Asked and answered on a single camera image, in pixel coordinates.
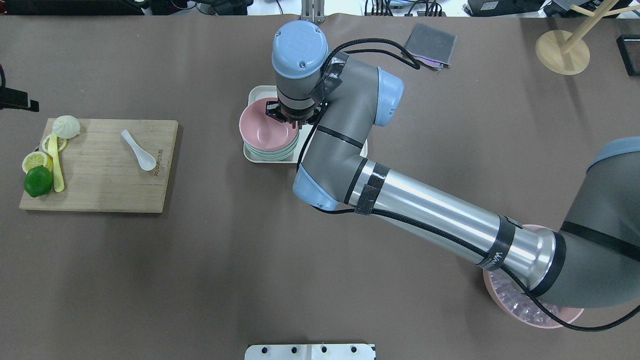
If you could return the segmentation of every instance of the white tray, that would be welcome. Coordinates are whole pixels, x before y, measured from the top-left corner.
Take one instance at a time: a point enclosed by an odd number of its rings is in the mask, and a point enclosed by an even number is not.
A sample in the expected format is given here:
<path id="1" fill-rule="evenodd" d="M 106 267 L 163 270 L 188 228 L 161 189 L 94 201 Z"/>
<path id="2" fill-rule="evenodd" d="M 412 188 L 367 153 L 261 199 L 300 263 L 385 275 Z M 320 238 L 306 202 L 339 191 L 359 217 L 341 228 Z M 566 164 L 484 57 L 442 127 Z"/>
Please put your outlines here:
<path id="1" fill-rule="evenodd" d="M 249 100 L 247 105 L 251 105 L 256 100 L 264 99 L 265 97 L 278 97 L 278 93 L 275 85 L 259 85 L 251 90 L 249 93 Z M 293 154 L 291 154 L 288 158 L 280 161 L 266 161 L 260 158 L 255 157 L 249 149 L 244 146 L 243 143 L 243 153 L 247 160 L 252 163 L 261 163 L 261 164 L 272 164 L 272 163 L 281 163 L 281 164 L 295 164 L 298 162 L 298 156 L 300 156 L 300 151 L 302 150 L 302 145 L 305 143 L 309 132 L 311 131 L 312 125 L 303 125 L 300 129 L 300 137 L 298 137 L 298 143 L 296 144 L 296 148 L 293 150 Z M 367 157 L 369 153 L 369 144 L 367 140 L 364 142 L 364 146 L 362 147 L 362 151 L 360 151 L 360 156 L 363 158 Z"/>

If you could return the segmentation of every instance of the stacked bowls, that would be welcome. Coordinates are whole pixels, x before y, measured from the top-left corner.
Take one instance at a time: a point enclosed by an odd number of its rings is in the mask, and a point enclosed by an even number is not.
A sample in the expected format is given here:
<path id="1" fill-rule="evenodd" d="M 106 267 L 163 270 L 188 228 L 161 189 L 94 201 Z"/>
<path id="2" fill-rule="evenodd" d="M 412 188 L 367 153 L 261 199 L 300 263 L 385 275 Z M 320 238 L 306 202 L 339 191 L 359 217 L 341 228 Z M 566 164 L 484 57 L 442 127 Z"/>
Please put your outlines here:
<path id="1" fill-rule="evenodd" d="M 291 154 L 298 143 L 298 129 L 265 114 L 267 101 L 275 97 L 258 99 L 247 106 L 240 115 L 240 135 L 244 146 L 256 158 L 263 161 L 282 161 Z"/>

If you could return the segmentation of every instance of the black tape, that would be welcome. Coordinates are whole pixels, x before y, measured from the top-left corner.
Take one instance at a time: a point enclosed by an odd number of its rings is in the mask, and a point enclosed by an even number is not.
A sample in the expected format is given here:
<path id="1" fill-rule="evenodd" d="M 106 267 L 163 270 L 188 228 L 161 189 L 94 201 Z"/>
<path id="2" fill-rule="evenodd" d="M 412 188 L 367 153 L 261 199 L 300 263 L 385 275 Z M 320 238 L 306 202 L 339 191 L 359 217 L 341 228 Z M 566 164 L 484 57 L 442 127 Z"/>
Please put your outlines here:
<path id="1" fill-rule="evenodd" d="M 564 242 L 564 236 L 554 231 L 556 237 L 556 249 L 554 251 L 554 258 L 551 260 L 551 267 L 542 278 L 542 281 L 531 290 L 531 294 L 535 297 L 546 293 L 551 286 L 556 282 L 558 275 L 564 265 L 564 258 L 566 256 L 566 243 Z"/>
<path id="2" fill-rule="evenodd" d="M 495 242 L 489 249 L 489 254 L 486 258 L 476 265 L 489 271 L 499 269 L 504 262 L 504 258 L 506 258 L 509 253 L 515 234 L 516 226 L 506 217 L 500 217 L 500 227 L 498 227 Z"/>
<path id="3" fill-rule="evenodd" d="M 636 261 L 640 261 L 640 247 L 635 246 L 632 243 L 628 243 L 622 239 L 615 238 L 611 235 L 601 233 L 600 231 L 591 229 L 586 226 L 574 224 L 573 222 L 565 221 L 560 228 L 560 231 L 580 236 L 585 240 L 589 240 L 607 249 L 613 250 L 618 254 L 624 255 Z"/>
<path id="4" fill-rule="evenodd" d="M 358 140 L 352 139 L 348 136 L 346 136 L 343 133 L 339 133 L 335 130 L 331 130 L 328 127 L 324 127 L 322 125 L 318 126 L 317 129 L 318 131 L 320 131 L 321 133 L 325 133 L 325 134 L 329 134 L 331 136 L 333 136 L 334 138 L 338 138 L 340 140 L 342 140 L 343 142 L 346 143 L 350 143 L 351 145 L 357 147 L 358 149 L 362 149 L 362 147 L 364 146 L 363 143 L 359 142 Z"/>
<path id="5" fill-rule="evenodd" d="M 333 58 L 331 58 L 331 62 L 329 63 L 325 73 L 321 74 L 320 79 L 318 79 L 318 82 L 316 83 L 316 87 L 314 87 L 309 93 L 309 97 L 311 97 L 316 103 L 323 102 L 330 93 L 342 84 L 340 75 L 342 74 L 344 64 L 347 62 L 348 58 L 349 55 L 342 51 L 338 52 Z"/>
<path id="6" fill-rule="evenodd" d="M 376 163 L 371 176 L 369 176 L 369 181 L 363 186 L 362 192 L 360 193 L 360 198 L 358 199 L 358 204 L 355 209 L 356 214 L 371 215 L 373 206 L 378 200 L 380 189 L 382 189 L 382 186 L 385 184 L 389 170 L 385 165 Z"/>

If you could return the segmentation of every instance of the lime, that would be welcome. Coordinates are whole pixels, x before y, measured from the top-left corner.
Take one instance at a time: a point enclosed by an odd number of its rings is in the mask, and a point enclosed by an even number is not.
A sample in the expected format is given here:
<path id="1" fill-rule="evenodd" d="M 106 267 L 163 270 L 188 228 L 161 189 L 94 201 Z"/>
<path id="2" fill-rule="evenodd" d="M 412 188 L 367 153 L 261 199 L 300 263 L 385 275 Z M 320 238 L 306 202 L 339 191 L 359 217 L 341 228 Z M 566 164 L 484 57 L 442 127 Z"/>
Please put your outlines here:
<path id="1" fill-rule="evenodd" d="M 39 167 L 40 165 L 48 168 L 49 170 L 52 170 L 53 160 L 51 160 L 49 155 L 45 154 L 42 151 L 34 151 L 31 154 L 25 156 L 22 160 L 22 171 L 27 173 L 32 168 Z"/>
<path id="2" fill-rule="evenodd" d="M 53 174 L 48 168 L 41 165 L 29 170 L 24 178 L 24 189 L 31 197 L 48 194 L 52 184 Z"/>

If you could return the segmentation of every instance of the pink plate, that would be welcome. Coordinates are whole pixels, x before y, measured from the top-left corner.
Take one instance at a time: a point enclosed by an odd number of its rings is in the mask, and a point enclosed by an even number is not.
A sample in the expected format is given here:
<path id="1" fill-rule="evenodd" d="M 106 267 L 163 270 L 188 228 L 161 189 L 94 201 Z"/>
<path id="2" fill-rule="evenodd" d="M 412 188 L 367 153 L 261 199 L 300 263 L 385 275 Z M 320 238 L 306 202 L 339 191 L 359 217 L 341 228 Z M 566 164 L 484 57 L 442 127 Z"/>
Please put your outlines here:
<path id="1" fill-rule="evenodd" d="M 278 100 L 275 97 L 258 99 L 240 115 L 240 135 L 242 139 L 262 151 L 278 151 L 289 145 L 298 133 L 291 124 L 278 122 L 265 112 L 267 101 Z"/>

